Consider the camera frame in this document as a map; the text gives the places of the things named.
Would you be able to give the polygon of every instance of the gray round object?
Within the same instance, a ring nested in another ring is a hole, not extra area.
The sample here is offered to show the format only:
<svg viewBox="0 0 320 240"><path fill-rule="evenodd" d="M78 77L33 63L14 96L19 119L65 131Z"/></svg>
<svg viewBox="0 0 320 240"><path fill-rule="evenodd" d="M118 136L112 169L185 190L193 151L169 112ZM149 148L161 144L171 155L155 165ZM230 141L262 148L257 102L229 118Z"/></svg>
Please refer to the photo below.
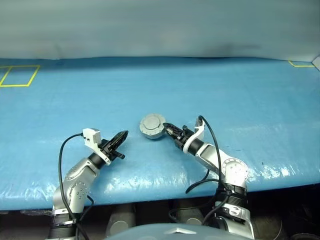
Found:
<svg viewBox="0 0 320 240"><path fill-rule="evenodd" d="M164 132L164 123L166 119L157 113L151 113L145 116L140 122L140 131L148 139L158 139Z"/></svg>

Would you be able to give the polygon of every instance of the wrinkled blue plastic sheet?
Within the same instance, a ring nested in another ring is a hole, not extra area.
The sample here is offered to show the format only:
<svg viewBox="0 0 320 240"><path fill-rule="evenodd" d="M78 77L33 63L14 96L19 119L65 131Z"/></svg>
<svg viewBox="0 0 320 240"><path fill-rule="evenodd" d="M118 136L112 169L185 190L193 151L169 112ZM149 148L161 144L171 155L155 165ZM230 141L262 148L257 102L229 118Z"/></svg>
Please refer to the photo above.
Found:
<svg viewBox="0 0 320 240"><path fill-rule="evenodd" d="M258 58L0 60L18 65L40 68L29 86L0 87L0 210L51 208L60 146L83 128L106 139L129 130L118 149L126 158L105 166L91 188L96 204L212 195L212 182L185 194L206 169L169 137L143 137L149 113L191 129L205 116L220 148L249 166L250 192L320 182L315 67ZM13 68L2 84L26 84L35 69ZM90 153L80 137L68 142L63 174Z"/></svg>

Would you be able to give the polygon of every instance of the yellow tape line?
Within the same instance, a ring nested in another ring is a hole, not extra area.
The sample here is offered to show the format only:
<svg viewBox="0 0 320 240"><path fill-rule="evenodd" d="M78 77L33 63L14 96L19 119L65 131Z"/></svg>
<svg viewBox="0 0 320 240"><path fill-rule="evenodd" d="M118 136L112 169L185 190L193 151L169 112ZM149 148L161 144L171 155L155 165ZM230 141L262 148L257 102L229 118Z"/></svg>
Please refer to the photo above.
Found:
<svg viewBox="0 0 320 240"><path fill-rule="evenodd" d="M295 68L314 68L314 65L296 65L294 64L292 61L288 61L290 63L291 66L295 67Z"/></svg>
<svg viewBox="0 0 320 240"><path fill-rule="evenodd" d="M10 71L13 68L36 68L34 73L32 74L31 78L29 79L27 84L3 84L3 82L5 81L6 77L8 76L8 74L10 73ZM11 88L11 87L29 87L30 84L32 83L32 81L34 80L34 78L36 77L39 69L40 69L40 65L11 65L11 66L0 66L0 69L8 69L8 71L6 71L6 73L4 74L4 76L2 77L1 81L0 81L0 88Z"/></svg>

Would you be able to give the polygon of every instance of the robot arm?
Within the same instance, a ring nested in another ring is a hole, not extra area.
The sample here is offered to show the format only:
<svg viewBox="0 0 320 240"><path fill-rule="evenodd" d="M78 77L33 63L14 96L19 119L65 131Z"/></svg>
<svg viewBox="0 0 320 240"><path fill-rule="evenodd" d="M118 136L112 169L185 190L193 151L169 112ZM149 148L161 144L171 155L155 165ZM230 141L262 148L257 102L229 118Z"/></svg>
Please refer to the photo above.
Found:
<svg viewBox="0 0 320 240"><path fill-rule="evenodd" d="M58 187L53 195L52 225L48 239L75 239L76 221L84 210L90 187L104 165L109 165L116 157L125 157L116 149L126 140L127 135L128 131L121 131L111 140L101 140L100 131L91 128L83 130L84 143L93 153L72 167L63 181L64 195L76 220L69 216Z"/></svg>
<svg viewBox="0 0 320 240"><path fill-rule="evenodd" d="M205 123L198 118L195 131L187 126L182 129L171 123L164 123L166 133L171 136L176 146L184 153L190 153L207 169L218 174L219 162L217 149L210 143L202 141ZM228 200L215 213L215 221L220 229L254 239L250 212L247 210L246 179L249 175L248 166L238 158L232 157L219 149L221 158L221 172L224 186L219 185L216 191L215 206L218 206L228 195Z"/></svg>

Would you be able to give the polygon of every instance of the gray wall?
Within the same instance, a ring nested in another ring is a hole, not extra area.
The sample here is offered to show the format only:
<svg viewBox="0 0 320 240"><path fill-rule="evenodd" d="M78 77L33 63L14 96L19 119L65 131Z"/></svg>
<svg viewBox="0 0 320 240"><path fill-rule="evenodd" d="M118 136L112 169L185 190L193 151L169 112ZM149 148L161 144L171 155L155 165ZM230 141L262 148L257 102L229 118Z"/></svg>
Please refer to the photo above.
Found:
<svg viewBox="0 0 320 240"><path fill-rule="evenodd" d="M0 58L320 54L320 0L1 0Z"/></svg>

